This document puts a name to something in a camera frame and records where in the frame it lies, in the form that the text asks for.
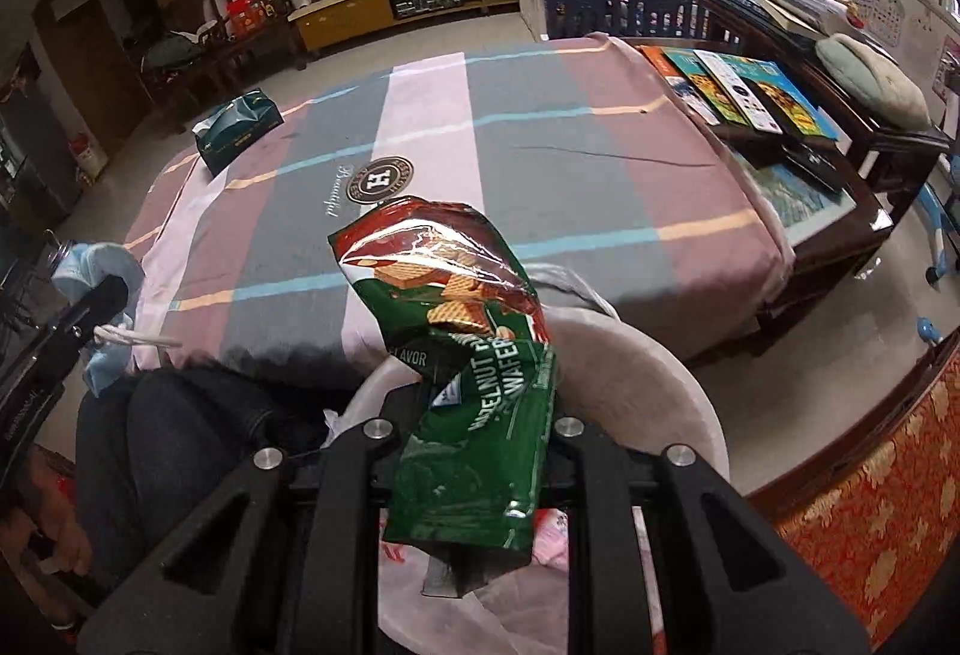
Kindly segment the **person's left hand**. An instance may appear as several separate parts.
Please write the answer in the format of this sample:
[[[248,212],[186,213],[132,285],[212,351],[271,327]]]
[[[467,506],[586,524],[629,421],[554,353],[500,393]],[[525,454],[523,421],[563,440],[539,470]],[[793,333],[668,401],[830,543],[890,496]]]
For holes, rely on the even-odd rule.
[[[93,549],[41,447],[28,450],[2,496],[2,554],[16,574],[34,533],[52,541],[55,572],[88,574]]]

